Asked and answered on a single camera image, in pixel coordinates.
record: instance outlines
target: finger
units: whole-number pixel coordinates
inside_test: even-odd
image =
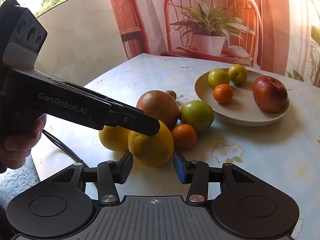
[[[21,161],[27,158],[31,153],[31,149],[25,151],[8,151],[4,146],[0,147],[0,157],[7,161]]]
[[[4,141],[5,149],[8,151],[25,151],[34,147],[41,138],[41,131],[45,122],[46,115],[33,125],[30,133],[8,136]]]
[[[45,123],[47,121],[47,115],[45,114],[43,117],[41,117],[31,128],[30,136],[36,140],[39,138],[40,133],[42,132]]]
[[[21,168],[26,163],[26,159],[14,162],[14,161],[8,161],[6,159],[0,158],[0,161],[3,163],[3,165],[5,165],[6,167],[12,170]]]

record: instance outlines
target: wire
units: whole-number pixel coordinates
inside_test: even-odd
[[[76,162],[82,163],[85,168],[89,168],[89,166],[79,158],[78,155],[76,155],[68,146],[66,146],[62,141],[60,141],[58,138],[47,132],[46,130],[42,130],[42,133],[60,150],[64,151],[66,154],[68,154],[71,158],[73,158]]]

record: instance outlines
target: floral tablecloth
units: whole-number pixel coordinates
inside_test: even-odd
[[[228,64],[141,54],[104,73],[88,85],[110,98],[135,106],[149,90],[174,90],[184,104],[197,99],[196,79],[203,73]],[[212,167],[233,162],[298,203],[300,219],[292,234],[298,240],[320,239],[320,89],[303,82],[260,71],[284,83],[290,108],[278,122],[265,127],[243,127],[216,118],[208,132],[198,137],[192,150],[183,152],[187,160],[201,160]],[[89,167],[106,160],[118,161],[123,153],[102,146],[98,131],[48,116],[45,129],[64,142]],[[74,163],[45,136],[33,148],[32,157],[41,180]],[[189,185],[179,183],[172,160],[160,168],[134,162],[124,185],[116,185],[124,195],[183,195]],[[86,193],[97,199],[93,185]],[[209,185],[209,198],[220,193],[217,183]]]

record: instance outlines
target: beige marble wall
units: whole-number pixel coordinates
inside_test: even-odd
[[[41,72],[83,86],[127,60],[110,0],[69,0],[38,20],[48,32]]]

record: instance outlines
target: light blue fabric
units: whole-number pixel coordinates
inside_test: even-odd
[[[30,155],[20,169],[8,169],[0,174],[0,205],[6,210],[10,200],[39,182],[40,179]]]

